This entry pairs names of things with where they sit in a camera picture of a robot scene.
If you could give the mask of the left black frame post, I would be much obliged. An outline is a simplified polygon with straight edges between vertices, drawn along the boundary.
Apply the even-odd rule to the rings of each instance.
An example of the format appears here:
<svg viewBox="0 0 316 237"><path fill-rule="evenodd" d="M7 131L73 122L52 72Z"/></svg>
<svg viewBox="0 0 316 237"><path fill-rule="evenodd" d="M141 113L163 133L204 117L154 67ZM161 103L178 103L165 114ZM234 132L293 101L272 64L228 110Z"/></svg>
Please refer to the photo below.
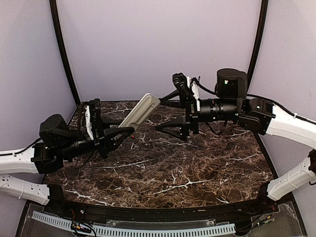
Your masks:
<svg viewBox="0 0 316 237"><path fill-rule="evenodd" d="M75 102L75 105L78 107L81 104L81 101L80 101L79 94L75 85L75 80L72 74L71 66L70 66L68 55L66 52L66 47L64 43L64 38L63 38L63 33L62 33L62 28L61 28L61 23L60 23L60 18L59 18L57 1L49 0L49 5L50 5L53 27L55 31L55 37L56 37L60 57L62 60L64 72L66 75L66 79L67 79L73 100Z"/></svg>

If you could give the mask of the black frame post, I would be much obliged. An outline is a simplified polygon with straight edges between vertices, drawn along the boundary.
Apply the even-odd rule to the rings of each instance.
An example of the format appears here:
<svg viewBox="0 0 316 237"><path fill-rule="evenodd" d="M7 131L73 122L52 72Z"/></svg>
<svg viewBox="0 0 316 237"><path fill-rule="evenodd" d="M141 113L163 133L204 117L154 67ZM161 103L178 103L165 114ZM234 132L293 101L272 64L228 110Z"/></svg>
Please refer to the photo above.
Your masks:
<svg viewBox="0 0 316 237"><path fill-rule="evenodd" d="M248 71L247 71L248 87L250 87L250 84L254 75L257 59L259 56L260 46L262 42L262 37L264 33L265 22L266 22L266 17L267 17L267 12L268 12L268 4L269 4L268 0L261 0L261 7L260 7L260 12L259 12L256 36L255 36L253 50L252 50L252 54L251 54L251 58L250 58L249 66L248 66Z"/></svg>
<svg viewBox="0 0 316 237"><path fill-rule="evenodd" d="M60 23L60 18L59 18L57 1L49 0L49 5L50 5L53 27L55 31L55 37L56 37L60 57L62 60L64 72L66 75L66 79L67 79L73 100L75 102L75 105L78 107L81 104L81 101L80 101L79 94L75 85L75 80L72 74L71 66L70 66L68 55L66 52L66 47L64 43L64 38L63 38L63 33L62 33L62 28L61 28L61 23Z"/></svg>

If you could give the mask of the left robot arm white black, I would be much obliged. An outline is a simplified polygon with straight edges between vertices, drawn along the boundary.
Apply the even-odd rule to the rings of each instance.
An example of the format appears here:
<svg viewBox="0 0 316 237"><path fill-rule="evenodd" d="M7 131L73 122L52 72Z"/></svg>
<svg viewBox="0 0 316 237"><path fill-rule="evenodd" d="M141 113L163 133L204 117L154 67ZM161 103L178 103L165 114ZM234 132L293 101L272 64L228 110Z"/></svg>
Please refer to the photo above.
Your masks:
<svg viewBox="0 0 316 237"><path fill-rule="evenodd" d="M0 155L0 190L18 198L50 206L66 215L70 205L62 187L41 185L14 178L13 173L48 174L63 168L64 162L97 152L103 159L115 151L141 124L136 108L124 120L101 115L101 102L94 99L78 111L76 129L71 129L61 114L53 114L40 124L39 138L20 150Z"/></svg>

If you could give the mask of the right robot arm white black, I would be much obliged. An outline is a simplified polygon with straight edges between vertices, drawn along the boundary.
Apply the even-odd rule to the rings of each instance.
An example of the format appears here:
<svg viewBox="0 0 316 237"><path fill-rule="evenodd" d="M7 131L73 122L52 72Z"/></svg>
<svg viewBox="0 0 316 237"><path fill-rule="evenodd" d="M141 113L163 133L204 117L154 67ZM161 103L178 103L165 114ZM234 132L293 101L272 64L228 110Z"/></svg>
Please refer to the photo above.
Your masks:
<svg viewBox="0 0 316 237"><path fill-rule="evenodd" d="M200 99L198 90L208 91L200 79L182 73L172 76L176 90L161 98L161 104L185 109L185 116L156 126L156 130L186 141L189 134L198 134L199 124L232 121L240 127L261 135L283 137L312 150L303 161L281 177L263 184L252 210L263 214L283 196L316 179L316 123L301 117L281 104L261 96L248 94L247 74L224 68L217 71L217 83L212 92L215 99Z"/></svg>

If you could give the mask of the black front rail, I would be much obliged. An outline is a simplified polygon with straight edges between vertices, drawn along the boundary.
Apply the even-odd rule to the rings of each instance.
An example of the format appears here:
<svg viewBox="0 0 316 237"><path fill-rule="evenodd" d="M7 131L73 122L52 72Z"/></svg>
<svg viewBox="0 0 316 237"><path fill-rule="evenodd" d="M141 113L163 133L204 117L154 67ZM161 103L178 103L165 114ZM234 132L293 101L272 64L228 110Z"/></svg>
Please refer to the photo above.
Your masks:
<svg viewBox="0 0 316 237"><path fill-rule="evenodd" d="M106 223L109 220L136 221L136 222L181 222L215 219L216 221L240 222L249 220L254 216L255 208L259 202L255 199L221 204L213 206L192 208L146 209L123 208L102 205L84 204L75 201L65 201L63 212L57 212L56 208L35 204L40 210L55 214L60 217L71 217L71 210L75 213L75 219L91 222Z"/></svg>

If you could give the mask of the right black frame post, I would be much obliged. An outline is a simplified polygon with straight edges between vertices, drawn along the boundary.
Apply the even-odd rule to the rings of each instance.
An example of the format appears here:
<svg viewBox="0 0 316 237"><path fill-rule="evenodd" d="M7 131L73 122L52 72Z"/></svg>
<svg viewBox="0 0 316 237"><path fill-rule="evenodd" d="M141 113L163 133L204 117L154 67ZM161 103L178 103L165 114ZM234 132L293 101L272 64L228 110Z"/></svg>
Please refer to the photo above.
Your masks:
<svg viewBox="0 0 316 237"><path fill-rule="evenodd" d="M260 12L259 12L256 36L255 36L253 50L252 50L252 54L251 54L251 58L250 58L249 66L248 66L248 71L247 71L248 87L250 87L250 84L254 75L257 59L259 56L260 46L262 42L262 37L264 33L265 22L266 22L266 17L267 17L267 12L268 12L268 4L269 4L268 0L261 0L261 7L260 7Z"/></svg>

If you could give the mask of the white remote control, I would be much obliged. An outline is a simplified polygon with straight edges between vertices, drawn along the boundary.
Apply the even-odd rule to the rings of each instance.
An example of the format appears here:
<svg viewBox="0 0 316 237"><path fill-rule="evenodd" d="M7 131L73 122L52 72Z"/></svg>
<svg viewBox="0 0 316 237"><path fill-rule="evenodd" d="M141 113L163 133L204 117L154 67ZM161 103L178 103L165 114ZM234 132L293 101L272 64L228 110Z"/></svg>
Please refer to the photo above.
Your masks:
<svg viewBox="0 0 316 237"><path fill-rule="evenodd" d="M152 115L159 105L160 100L157 97L150 93L146 93L118 127L133 127L136 131L139 126Z"/></svg>

